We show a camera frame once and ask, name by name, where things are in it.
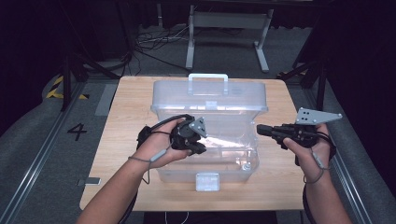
box handle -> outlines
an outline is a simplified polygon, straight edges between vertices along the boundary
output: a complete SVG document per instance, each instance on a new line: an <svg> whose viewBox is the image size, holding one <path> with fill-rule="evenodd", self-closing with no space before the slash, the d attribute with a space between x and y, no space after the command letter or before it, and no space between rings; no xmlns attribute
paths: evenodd
<svg viewBox="0 0 396 224"><path fill-rule="evenodd" d="M189 94L192 94L192 79L195 77L223 78L224 79L224 95L228 94L228 76L226 74L205 74L205 73L191 73L191 74L189 74Z"/></svg>

black controller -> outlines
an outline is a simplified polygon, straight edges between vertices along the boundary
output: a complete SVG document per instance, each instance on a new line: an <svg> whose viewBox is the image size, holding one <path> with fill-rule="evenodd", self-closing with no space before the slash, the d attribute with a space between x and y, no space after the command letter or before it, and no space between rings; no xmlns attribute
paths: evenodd
<svg viewBox="0 0 396 224"><path fill-rule="evenodd" d="M169 134L171 146L173 149L178 150L191 150L191 155L193 154L201 154L206 152L205 145L199 143L198 141L202 137L206 137L205 130L205 122L203 118L195 119L195 117L191 115L179 115L174 116L170 119L166 119L153 127L145 126L142 131L140 131L137 136L137 148L149 138L149 136L153 133L156 133L154 130L164 125L166 122L169 122L174 119L184 118L185 120L179 123Z"/></svg>
<svg viewBox="0 0 396 224"><path fill-rule="evenodd" d="M335 155L335 145L332 143L330 137L325 133L317 132L315 125L302 125L302 124L282 124L282 126L268 126L259 124L257 125L257 133L264 136L272 137L283 149L288 149L283 143L286 137L294 140L302 147L314 146L319 138L325 139L331 146L329 160ZM296 165L300 165L297 157L295 158Z"/></svg>

plastic box lid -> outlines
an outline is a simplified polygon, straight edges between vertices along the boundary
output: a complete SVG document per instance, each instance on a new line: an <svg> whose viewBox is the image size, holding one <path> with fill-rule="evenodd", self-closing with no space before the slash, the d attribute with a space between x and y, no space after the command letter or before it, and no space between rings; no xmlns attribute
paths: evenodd
<svg viewBox="0 0 396 224"><path fill-rule="evenodd" d="M182 113L206 118L221 116L223 119L227 119L224 115L237 115L237 119L253 120L268 111L263 83L229 82L226 75L212 75L223 78L222 81L192 80L196 77L192 75L196 74L191 74L185 81L154 82L151 111L159 120Z"/></svg>

vr controller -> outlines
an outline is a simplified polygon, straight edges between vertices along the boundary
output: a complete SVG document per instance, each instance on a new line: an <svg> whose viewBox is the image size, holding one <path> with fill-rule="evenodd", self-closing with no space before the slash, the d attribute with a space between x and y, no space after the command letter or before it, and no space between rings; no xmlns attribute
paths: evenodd
<svg viewBox="0 0 396 224"><path fill-rule="evenodd" d="M300 108L294 124L282 124L274 127L259 124L257 125L257 134L272 137L283 149L288 149L283 143L283 140L287 137L302 147L312 147L318 142L319 138L322 138L331 146L330 160L336 153L335 145L329 135L317 131L316 125L341 118L341 114ZM295 158L295 164L300 165L297 157Z"/></svg>
<svg viewBox="0 0 396 224"><path fill-rule="evenodd" d="M153 127L145 126L142 131L140 131L137 136L137 147L139 149L140 146L149 138L150 135L156 133L154 130L158 127L164 125L165 123L174 120L184 118L185 120L179 123L169 134L169 140L171 142L171 147L173 149L178 150L190 150L191 155L193 154L202 154L206 152L205 145L199 143L198 141L201 139L201 136L207 138L206 128L205 128L205 120L204 118L195 119L194 116L191 115L179 115L174 116L170 119L165 119Z"/></svg>

clear plastic storage box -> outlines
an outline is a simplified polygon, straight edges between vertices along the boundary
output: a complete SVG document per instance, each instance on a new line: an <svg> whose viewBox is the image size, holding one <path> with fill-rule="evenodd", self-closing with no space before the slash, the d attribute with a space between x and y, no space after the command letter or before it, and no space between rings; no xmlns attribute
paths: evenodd
<svg viewBox="0 0 396 224"><path fill-rule="evenodd" d="M244 182L258 167L253 120L268 111L263 83L228 82L226 75L208 74L156 81L151 110L159 120L181 114L204 117L208 134L199 141L206 152L157 169L162 181L195 182L199 174L219 174L219 182Z"/></svg>

